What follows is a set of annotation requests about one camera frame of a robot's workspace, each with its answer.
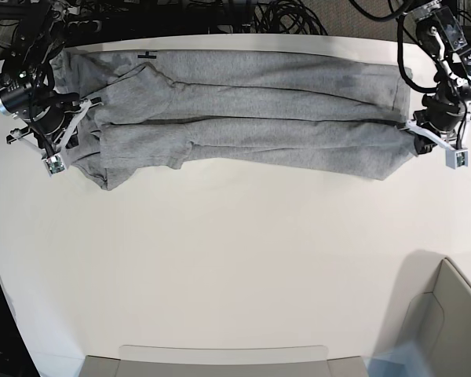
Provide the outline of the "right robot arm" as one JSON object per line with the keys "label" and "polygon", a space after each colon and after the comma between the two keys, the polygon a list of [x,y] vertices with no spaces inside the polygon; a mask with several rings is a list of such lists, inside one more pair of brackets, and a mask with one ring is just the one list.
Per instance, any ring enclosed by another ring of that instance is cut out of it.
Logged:
{"label": "right robot arm", "polygon": [[63,147],[61,137],[71,115],[81,109],[78,93],[58,93],[51,61],[67,41],[68,21],[79,13],[73,1],[38,1],[31,5],[7,49],[0,73],[0,112],[25,122],[9,143],[31,134],[51,157]]}

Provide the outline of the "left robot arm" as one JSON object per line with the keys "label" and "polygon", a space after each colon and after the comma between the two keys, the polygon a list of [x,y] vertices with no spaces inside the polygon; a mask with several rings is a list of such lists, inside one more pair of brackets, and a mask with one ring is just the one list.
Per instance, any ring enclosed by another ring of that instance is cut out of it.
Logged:
{"label": "left robot arm", "polygon": [[[397,61],[405,82],[422,93],[423,109],[414,112],[417,128],[430,132],[415,134],[419,155],[431,152],[442,140],[453,149],[466,146],[466,131],[471,123],[471,46],[450,8],[441,1],[399,1],[405,5],[397,22]],[[403,67],[404,21],[415,22],[414,43],[433,62],[434,86],[415,84]]]}

